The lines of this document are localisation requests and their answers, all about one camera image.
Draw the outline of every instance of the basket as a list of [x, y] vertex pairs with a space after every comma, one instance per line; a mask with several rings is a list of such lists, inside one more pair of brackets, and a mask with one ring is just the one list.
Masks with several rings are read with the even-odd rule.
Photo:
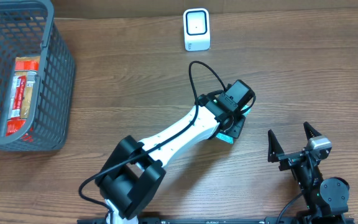
[[[75, 63], [53, 23], [49, 0], [0, 1], [0, 150], [49, 151], [67, 138]], [[6, 136], [16, 57], [40, 55], [29, 115]]]

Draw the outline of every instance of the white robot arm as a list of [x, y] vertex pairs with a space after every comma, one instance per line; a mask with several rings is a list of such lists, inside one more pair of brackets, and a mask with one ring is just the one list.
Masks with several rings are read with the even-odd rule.
[[[111, 220], [114, 224], [137, 224], [137, 215], [152, 200], [169, 162], [202, 140], [238, 138], [254, 102], [255, 93], [238, 80], [225, 91], [201, 95], [186, 116], [161, 133], [139, 142], [131, 136], [121, 140], [101, 172], [88, 179], [95, 180], [113, 212], [102, 220], [78, 220], [78, 224], [110, 224]], [[139, 177], [125, 165], [129, 161], [143, 171]]]

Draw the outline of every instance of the snack package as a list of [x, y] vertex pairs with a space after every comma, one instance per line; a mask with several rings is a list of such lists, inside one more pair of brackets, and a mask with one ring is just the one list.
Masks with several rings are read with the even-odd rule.
[[18, 131], [29, 117], [32, 89], [40, 57], [16, 58], [6, 136]]

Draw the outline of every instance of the wooden table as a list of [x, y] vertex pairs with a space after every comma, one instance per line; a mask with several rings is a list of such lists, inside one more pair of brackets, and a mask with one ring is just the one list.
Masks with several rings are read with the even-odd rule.
[[[0, 152], [0, 223], [75, 223], [106, 210], [77, 188], [115, 145], [165, 129], [191, 108], [193, 60], [225, 83], [241, 79], [257, 94], [240, 138], [205, 141], [175, 160], [146, 212], [168, 218], [278, 215], [299, 189], [290, 171], [267, 162], [267, 131], [286, 152], [306, 145], [309, 121], [333, 142], [325, 178], [351, 185], [358, 222], [358, 9], [252, 12], [211, 16], [211, 49], [185, 52], [181, 16], [56, 21], [76, 59], [66, 146], [53, 153]], [[198, 94], [219, 89], [194, 66]], [[94, 184], [85, 193], [101, 198]], [[299, 200], [287, 213], [305, 208]]]

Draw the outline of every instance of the white device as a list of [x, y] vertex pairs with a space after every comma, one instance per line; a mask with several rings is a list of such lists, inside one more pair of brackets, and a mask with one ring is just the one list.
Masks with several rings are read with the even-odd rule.
[[183, 31], [187, 51], [208, 50], [211, 46], [209, 13], [206, 9], [188, 9], [183, 13]]

